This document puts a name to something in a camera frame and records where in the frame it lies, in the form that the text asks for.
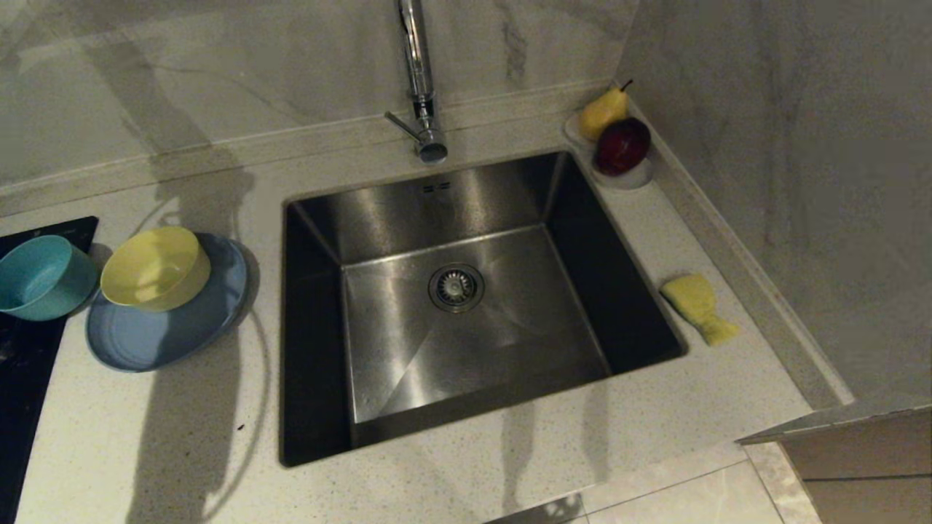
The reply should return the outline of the chrome faucet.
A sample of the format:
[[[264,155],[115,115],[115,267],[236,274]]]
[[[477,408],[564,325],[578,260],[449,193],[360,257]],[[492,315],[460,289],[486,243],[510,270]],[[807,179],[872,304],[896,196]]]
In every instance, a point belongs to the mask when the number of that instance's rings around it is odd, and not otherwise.
[[[445,162],[449,153],[436,110],[436,90],[433,86],[422,0],[396,0],[396,10],[403,37],[415,126],[409,126],[390,111],[385,112],[384,117],[415,142],[415,156],[421,163],[437,165]]]

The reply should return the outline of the metal sink drain strainer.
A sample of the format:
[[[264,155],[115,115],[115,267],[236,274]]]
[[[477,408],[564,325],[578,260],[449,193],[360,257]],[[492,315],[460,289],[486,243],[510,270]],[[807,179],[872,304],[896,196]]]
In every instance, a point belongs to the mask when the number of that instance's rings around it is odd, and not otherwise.
[[[430,276],[428,296],[440,311],[464,313],[482,301],[485,288],[485,279],[478,269],[468,264],[449,264]]]

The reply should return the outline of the yellow pear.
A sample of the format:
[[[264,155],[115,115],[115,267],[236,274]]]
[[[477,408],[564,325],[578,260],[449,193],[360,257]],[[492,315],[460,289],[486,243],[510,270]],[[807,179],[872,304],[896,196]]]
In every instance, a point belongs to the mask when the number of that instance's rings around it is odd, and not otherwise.
[[[578,116],[578,130],[583,139],[596,142],[610,124],[627,117],[629,95],[626,90],[632,84],[632,79],[623,85],[613,82],[603,94],[587,104]]]

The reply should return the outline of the black induction cooktop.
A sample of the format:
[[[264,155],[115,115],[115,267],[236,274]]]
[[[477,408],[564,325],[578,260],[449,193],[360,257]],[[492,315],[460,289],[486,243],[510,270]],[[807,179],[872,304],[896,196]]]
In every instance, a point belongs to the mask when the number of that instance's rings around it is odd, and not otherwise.
[[[62,236],[90,256],[97,226],[89,216],[0,237],[0,259],[44,235]],[[67,315],[33,322],[0,313],[0,524],[15,521]]]

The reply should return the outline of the white fruit dish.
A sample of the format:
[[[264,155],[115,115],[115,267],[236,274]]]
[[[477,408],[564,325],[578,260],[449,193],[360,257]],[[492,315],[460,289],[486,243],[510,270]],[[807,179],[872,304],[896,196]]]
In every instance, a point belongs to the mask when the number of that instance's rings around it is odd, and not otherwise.
[[[585,158],[589,168],[593,171],[593,178],[595,178],[600,186],[622,191],[636,191],[652,182],[655,166],[653,166],[650,158],[643,159],[638,166],[623,173],[623,175],[604,175],[599,172],[593,161],[593,159],[595,159],[596,143],[583,138],[582,134],[580,134],[579,114],[573,113],[570,115],[564,123],[563,132],[569,142],[573,143],[573,145],[582,152],[583,158]]]

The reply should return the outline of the dark red apple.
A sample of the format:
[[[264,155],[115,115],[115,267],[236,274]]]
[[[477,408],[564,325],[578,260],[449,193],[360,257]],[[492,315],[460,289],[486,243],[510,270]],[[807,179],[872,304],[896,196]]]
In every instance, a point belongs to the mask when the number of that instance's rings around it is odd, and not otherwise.
[[[649,127],[636,117],[626,117],[602,132],[593,153],[593,166],[603,175],[624,175],[648,156],[651,145]]]

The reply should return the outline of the yellow sponge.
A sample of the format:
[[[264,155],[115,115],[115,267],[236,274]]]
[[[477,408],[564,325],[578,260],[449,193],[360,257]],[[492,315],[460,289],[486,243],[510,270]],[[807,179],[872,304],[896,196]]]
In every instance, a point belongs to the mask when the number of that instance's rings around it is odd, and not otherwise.
[[[660,292],[710,347],[720,346],[739,334],[739,326],[719,316],[716,294],[702,275],[690,273],[670,279],[661,285]]]

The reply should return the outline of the teal plastic bowl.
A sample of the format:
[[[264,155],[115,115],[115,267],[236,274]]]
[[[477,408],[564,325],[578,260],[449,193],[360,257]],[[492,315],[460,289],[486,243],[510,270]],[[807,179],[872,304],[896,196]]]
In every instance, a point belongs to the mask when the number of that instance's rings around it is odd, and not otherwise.
[[[79,308],[97,284],[97,266],[84,251],[62,236],[36,237],[0,259],[0,313],[57,319]]]

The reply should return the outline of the yellow plastic bowl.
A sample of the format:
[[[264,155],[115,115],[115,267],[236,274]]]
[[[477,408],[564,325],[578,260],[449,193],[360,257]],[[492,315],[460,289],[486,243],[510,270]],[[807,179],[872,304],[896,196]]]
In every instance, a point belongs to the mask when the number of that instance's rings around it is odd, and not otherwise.
[[[211,274],[212,263],[195,233],[164,226],[136,234],[113,252],[100,291],[116,305],[172,311],[193,301]]]

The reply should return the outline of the stainless steel sink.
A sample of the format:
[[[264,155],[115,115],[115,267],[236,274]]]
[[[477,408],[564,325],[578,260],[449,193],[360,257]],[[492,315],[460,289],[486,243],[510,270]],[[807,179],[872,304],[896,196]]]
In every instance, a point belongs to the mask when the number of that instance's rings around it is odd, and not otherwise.
[[[429,299],[449,264],[470,311]],[[287,202],[282,276],[284,467],[688,352],[568,151]]]

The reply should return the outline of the light blue plate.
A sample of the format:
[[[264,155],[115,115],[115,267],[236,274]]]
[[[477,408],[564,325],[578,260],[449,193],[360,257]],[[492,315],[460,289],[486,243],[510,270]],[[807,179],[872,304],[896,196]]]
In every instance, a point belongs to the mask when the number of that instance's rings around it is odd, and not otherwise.
[[[197,238],[212,263],[212,275],[192,301],[172,311],[138,311],[91,298],[84,337],[91,355],[126,373],[154,371],[205,349],[233,326],[245,308],[250,267],[243,246],[206,232]]]

